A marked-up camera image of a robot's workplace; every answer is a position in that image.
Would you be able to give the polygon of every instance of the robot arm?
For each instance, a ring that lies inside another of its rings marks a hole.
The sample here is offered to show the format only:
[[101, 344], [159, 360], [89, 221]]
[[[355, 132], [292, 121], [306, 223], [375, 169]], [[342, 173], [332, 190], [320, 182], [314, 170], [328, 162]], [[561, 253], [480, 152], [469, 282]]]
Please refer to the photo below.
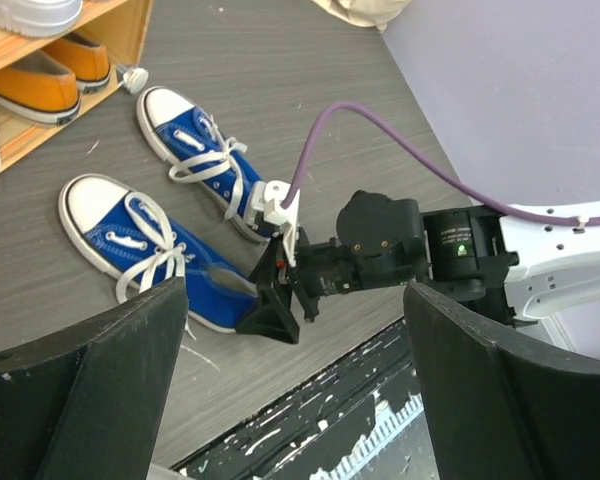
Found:
[[[421, 213], [415, 200], [356, 192], [337, 237], [311, 244], [288, 209], [284, 182], [254, 188], [247, 221], [273, 238], [252, 272], [260, 298], [238, 333], [297, 343], [295, 296], [307, 321], [321, 297], [399, 286], [411, 279], [505, 325], [535, 321], [600, 299], [600, 227], [542, 225], [485, 206]], [[556, 216], [600, 215], [600, 202], [518, 207]]]

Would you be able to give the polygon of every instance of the floor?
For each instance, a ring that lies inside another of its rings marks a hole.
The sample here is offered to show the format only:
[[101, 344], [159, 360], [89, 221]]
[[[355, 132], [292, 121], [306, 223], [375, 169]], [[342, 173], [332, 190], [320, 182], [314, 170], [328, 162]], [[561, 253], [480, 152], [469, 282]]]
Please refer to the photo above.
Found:
[[[185, 93], [248, 144], [267, 179], [290, 180], [314, 118], [339, 99], [371, 107], [451, 169], [380, 35], [309, 0], [155, 2], [143, 66], [150, 84]], [[205, 192], [168, 181], [134, 123], [134, 102], [116, 93], [0, 176], [0, 350], [115, 304], [113, 280], [77, 254], [58, 222], [58, 192], [79, 174], [110, 175], [148, 193], [245, 272], [255, 265], [262, 249], [223, 224]], [[338, 114], [302, 190], [301, 222], [313, 241], [335, 233], [338, 211], [357, 189], [415, 198], [423, 210], [468, 204], [375, 127]], [[389, 324], [401, 295], [333, 297], [321, 310], [297, 346], [194, 325], [198, 340], [188, 345], [217, 369], [182, 351], [154, 461], [168, 466], [192, 453]]]

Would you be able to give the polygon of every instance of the orange shoe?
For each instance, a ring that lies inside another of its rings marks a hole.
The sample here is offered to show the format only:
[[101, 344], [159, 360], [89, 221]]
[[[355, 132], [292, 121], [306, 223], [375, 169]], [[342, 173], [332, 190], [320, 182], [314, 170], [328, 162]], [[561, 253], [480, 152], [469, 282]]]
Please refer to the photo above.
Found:
[[43, 50], [76, 74], [82, 92], [98, 92], [109, 84], [111, 64], [104, 45], [70, 33]]
[[41, 51], [0, 70], [0, 105], [36, 123], [63, 125], [80, 112], [76, 76]]

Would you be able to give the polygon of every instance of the white cable clip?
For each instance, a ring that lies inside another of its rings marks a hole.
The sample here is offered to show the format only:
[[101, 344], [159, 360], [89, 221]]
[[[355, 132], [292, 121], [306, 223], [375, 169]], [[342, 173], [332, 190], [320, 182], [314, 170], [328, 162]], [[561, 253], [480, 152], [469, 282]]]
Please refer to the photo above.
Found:
[[578, 226], [576, 227], [576, 231], [577, 232], [584, 232], [585, 227], [587, 226], [587, 223], [589, 223], [589, 220], [591, 220], [589, 217], [587, 217], [586, 215], [579, 215], [577, 217], [578, 219]]

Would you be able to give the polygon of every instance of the wooden shoe rack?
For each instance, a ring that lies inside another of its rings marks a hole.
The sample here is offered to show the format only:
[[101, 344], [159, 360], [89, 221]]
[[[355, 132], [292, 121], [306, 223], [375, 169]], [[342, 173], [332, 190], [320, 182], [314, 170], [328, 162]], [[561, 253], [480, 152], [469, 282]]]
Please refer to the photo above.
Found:
[[[120, 86], [124, 85], [132, 91], [146, 82], [145, 72], [139, 72], [137, 70], [141, 69], [135, 69], [133, 66], [140, 62], [152, 5], [153, 0], [98, 2], [86, 0], [84, 2], [80, 20], [72, 30], [80, 31], [84, 36], [97, 40], [107, 47], [113, 74], [109, 86], [105, 90], [82, 97], [80, 116], [87, 113]], [[32, 39], [0, 30], [0, 69], [42, 48], [56, 38]], [[133, 86], [135, 88], [130, 86], [130, 78], [135, 80]], [[37, 126], [11, 115], [0, 107], [1, 171], [15, 164], [69, 125]]]

